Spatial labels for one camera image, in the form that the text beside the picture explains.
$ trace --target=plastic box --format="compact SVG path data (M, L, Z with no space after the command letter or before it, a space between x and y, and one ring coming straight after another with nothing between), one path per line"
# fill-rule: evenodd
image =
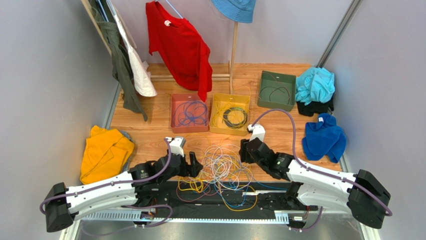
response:
M290 112L295 106L296 76L262 71L257 105Z
M214 93L210 115L210 132L217 134L229 134L245 136L248 125L250 96L230 95L224 93ZM224 121L224 113L231 108L240 108L246 113L246 121L239 128L231 128ZM228 115L230 123L244 122L242 111L233 111Z
M209 109L196 93L172 94L170 110L173 133L209 131Z

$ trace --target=folded yellow shirt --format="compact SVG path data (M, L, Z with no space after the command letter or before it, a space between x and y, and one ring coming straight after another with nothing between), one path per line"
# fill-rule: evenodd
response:
M80 181L91 184L120 174L135 144L117 129L92 127L86 139Z

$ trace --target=red t-shirt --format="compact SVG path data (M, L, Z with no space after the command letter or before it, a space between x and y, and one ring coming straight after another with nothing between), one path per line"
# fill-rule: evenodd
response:
M205 102L212 90L213 70L210 49L200 34L188 20L173 17L159 2L146 3L146 18L149 54L158 51L176 82L188 90L198 90Z

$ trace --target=hat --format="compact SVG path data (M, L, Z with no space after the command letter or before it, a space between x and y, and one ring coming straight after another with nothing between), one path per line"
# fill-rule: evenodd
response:
M256 0L211 0L225 17L235 22L250 24Z

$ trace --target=shirt sleeve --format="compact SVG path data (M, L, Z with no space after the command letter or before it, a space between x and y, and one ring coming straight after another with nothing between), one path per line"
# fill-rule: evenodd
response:
M155 26L155 18L153 17L153 2L147 2L145 5L146 22L148 24L148 38L149 38L149 54L158 51L157 45L157 31Z
M207 92L212 91L213 69L209 63L209 47L204 42L201 42L200 48L198 96L205 102L207 99Z

